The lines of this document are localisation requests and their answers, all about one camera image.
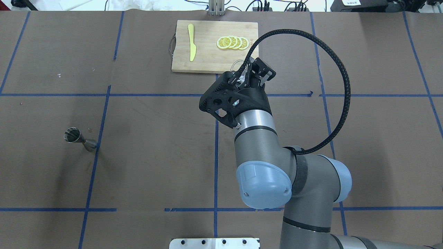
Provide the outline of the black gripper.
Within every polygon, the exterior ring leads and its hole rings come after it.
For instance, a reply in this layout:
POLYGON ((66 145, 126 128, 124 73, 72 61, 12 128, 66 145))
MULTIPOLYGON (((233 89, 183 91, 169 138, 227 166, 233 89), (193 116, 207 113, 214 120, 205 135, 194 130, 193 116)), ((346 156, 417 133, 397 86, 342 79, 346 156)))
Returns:
POLYGON ((234 71, 235 66, 243 62, 244 60, 238 59, 232 64, 232 76, 228 80, 228 84, 231 86, 244 87, 246 74, 250 71, 248 67, 252 66, 254 62, 254 76, 250 75, 247 87, 239 90, 239 94, 243 95, 239 102, 239 111, 245 112, 259 109, 272 114, 264 84, 272 80, 277 73, 260 58, 248 59, 245 69, 241 73, 239 72, 239 68, 237 71, 234 71))

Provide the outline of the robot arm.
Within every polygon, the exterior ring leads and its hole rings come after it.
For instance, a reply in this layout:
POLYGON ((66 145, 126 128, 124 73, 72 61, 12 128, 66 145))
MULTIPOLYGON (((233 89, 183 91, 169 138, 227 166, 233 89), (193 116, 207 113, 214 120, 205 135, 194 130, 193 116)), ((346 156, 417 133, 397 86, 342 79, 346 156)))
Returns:
POLYGON ((280 146, 270 111, 235 116, 234 145, 242 201, 254 209, 284 207, 281 249, 426 249, 397 242, 331 233, 334 203, 352 188, 347 166, 324 155, 295 155, 280 146))

